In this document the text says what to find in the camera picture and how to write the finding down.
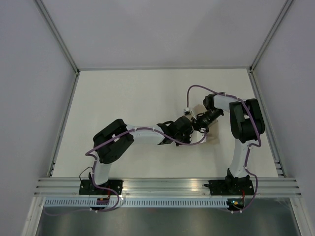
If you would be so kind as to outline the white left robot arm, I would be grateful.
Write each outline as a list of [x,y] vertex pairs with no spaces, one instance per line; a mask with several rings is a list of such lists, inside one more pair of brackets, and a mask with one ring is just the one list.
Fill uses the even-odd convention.
[[93,137],[93,149],[86,153],[94,158],[90,189],[98,195],[106,192],[112,163],[131,145],[190,144],[192,133],[191,121],[185,116],[151,127],[127,125],[122,119],[113,121]]

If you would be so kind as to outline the beige cloth napkin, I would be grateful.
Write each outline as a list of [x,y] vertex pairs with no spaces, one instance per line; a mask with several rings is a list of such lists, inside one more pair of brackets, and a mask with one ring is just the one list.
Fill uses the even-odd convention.
[[[192,108],[194,110],[194,113],[195,113],[195,117],[199,114],[199,113],[203,113],[203,112],[206,112],[207,109],[201,105],[201,104],[198,104],[196,106],[194,106]],[[191,117],[191,116],[188,116],[192,122],[192,125],[193,125],[193,128],[194,128],[194,118]],[[207,141],[205,143],[210,143],[210,144],[216,144],[219,140],[219,125],[218,125],[218,118],[208,126],[208,129],[206,130],[207,132]]]

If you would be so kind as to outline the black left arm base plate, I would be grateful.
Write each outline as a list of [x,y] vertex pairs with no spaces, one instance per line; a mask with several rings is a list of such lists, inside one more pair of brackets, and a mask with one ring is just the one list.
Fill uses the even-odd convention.
[[123,181],[120,179],[110,179],[106,183],[96,187],[92,180],[84,179],[80,182],[79,195],[114,195],[115,191],[118,195],[122,193]]

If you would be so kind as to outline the aluminium frame post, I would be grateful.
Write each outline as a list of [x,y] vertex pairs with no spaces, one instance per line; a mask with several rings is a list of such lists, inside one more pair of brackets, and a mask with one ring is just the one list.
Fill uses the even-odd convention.
[[59,30],[57,29],[54,20],[52,19],[47,7],[42,0],[34,0],[34,4],[36,5],[39,13],[42,15],[47,27],[49,28],[52,36],[56,40],[59,48],[61,49],[62,54],[64,55],[65,59],[71,66],[72,70],[74,71],[75,75],[78,75],[80,69],[78,68],[76,62],[74,61],[69,49],[67,48]]
[[270,30],[268,31],[262,45],[260,46],[256,56],[254,57],[251,65],[249,66],[250,71],[254,71],[254,69],[257,67],[258,63],[260,62],[261,58],[263,57],[263,54],[269,47],[269,44],[271,43],[273,37],[275,36],[276,32],[280,28],[280,25],[284,21],[286,15],[290,11],[292,5],[295,3],[294,0],[286,0],[278,13],[274,23],[272,24]]

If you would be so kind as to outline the aluminium mounting rail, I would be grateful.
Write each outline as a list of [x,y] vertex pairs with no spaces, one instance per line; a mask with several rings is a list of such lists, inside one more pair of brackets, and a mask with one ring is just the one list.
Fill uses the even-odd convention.
[[[212,196],[206,178],[123,178],[121,195],[132,198],[182,197],[205,198]],[[34,195],[37,197],[76,197],[79,195],[78,178],[41,178],[37,181]],[[294,178],[259,178],[258,198],[294,198],[302,193]]]

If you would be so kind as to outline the right aluminium frame post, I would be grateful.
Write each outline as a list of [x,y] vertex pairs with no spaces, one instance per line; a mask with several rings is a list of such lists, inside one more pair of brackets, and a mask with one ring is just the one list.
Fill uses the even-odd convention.
[[271,43],[273,37],[275,36],[276,32],[280,28],[280,25],[284,21],[286,15],[290,11],[292,5],[295,3],[294,0],[286,0],[278,13],[274,23],[272,24],[270,30],[268,31],[262,45],[260,46],[256,56],[254,57],[251,65],[249,66],[250,71],[254,71],[254,69],[257,67],[258,63],[260,62],[261,58],[263,57],[263,54],[269,47],[269,44]]

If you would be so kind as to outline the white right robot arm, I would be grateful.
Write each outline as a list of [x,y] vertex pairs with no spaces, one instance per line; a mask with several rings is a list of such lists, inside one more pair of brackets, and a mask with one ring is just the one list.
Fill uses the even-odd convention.
[[257,99],[243,101],[224,93],[210,94],[203,100],[205,112],[192,118],[194,130],[209,130],[209,125],[224,113],[229,113],[230,128],[235,138],[233,159],[222,180],[209,180],[205,187],[212,196],[253,195],[248,160],[252,147],[261,146],[260,135],[265,123]]

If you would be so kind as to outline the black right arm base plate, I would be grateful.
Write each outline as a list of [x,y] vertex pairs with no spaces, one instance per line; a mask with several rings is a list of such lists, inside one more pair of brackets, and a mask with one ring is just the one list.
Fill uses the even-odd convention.
[[252,196],[254,194],[254,187],[251,180],[245,182],[228,183],[227,181],[220,180],[209,180],[208,188],[211,196]]

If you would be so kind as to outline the left aluminium frame post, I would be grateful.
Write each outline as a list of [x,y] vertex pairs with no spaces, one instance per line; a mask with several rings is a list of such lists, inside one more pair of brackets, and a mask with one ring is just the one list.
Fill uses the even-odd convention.
[[42,15],[47,27],[49,28],[52,36],[56,40],[59,48],[61,49],[62,54],[64,55],[65,59],[71,66],[72,70],[74,71],[75,75],[78,75],[80,69],[78,68],[76,62],[74,61],[69,49],[67,48],[59,30],[57,29],[54,20],[52,19],[47,7],[42,0],[34,0],[34,4],[36,5],[39,13]]

